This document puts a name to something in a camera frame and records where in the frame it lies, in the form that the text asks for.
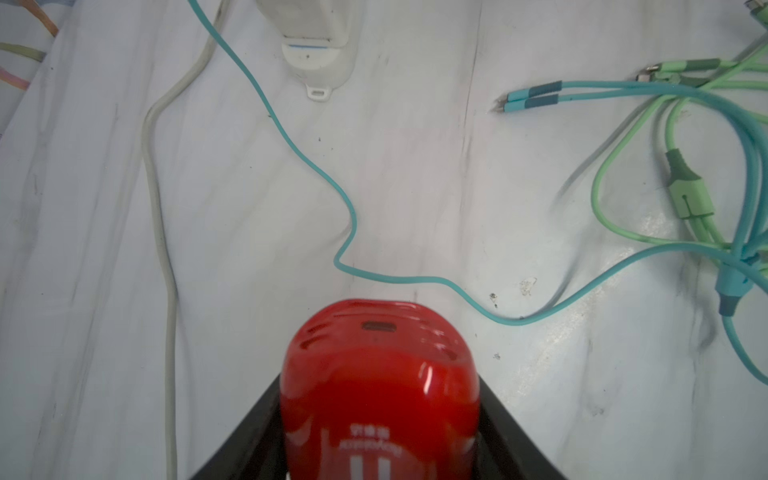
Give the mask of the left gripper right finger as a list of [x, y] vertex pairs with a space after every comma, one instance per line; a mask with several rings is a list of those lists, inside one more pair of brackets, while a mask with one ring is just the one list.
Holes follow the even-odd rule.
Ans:
[[566, 480], [479, 378], [480, 414], [473, 478], [483, 480]]

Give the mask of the white power strip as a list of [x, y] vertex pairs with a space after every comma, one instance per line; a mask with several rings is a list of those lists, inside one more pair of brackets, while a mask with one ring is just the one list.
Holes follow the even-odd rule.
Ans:
[[[152, 139], [155, 125], [164, 112], [209, 64], [214, 50], [222, 48], [246, 75], [259, 94], [268, 116], [287, 145], [306, 165], [333, 187], [346, 204], [350, 215], [350, 233], [334, 257], [334, 265], [342, 266], [341, 257], [355, 238], [357, 215], [348, 195], [335, 180], [309, 160], [289, 137], [260, 85], [237, 57], [219, 32], [230, 8], [228, 1], [219, 3], [215, 18], [209, 20], [197, 1], [190, 3], [193, 12], [209, 33], [197, 60], [170, 89], [149, 108], [141, 127], [140, 149], [145, 168], [151, 209], [152, 228], [157, 258], [167, 292], [167, 314], [164, 348], [164, 438], [165, 470], [168, 479], [178, 477], [178, 445], [176, 426], [176, 328], [178, 321], [178, 287], [166, 239], [161, 189]], [[360, 1], [259, 1], [260, 12], [277, 27], [283, 37], [283, 56], [304, 83], [307, 96], [326, 101], [334, 89], [351, 76], [357, 55], [362, 3]]]

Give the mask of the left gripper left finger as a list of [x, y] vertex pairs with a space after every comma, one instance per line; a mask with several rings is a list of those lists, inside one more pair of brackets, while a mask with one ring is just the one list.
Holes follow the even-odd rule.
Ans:
[[279, 403], [280, 375], [277, 375], [192, 479], [285, 480], [288, 466]]

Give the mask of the red electric shaver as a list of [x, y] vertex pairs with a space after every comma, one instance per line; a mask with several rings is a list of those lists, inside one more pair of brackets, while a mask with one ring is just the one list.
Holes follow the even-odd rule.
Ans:
[[435, 311], [344, 300], [291, 340], [280, 414], [293, 479], [469, 479], [480, 381], [462, 336]]

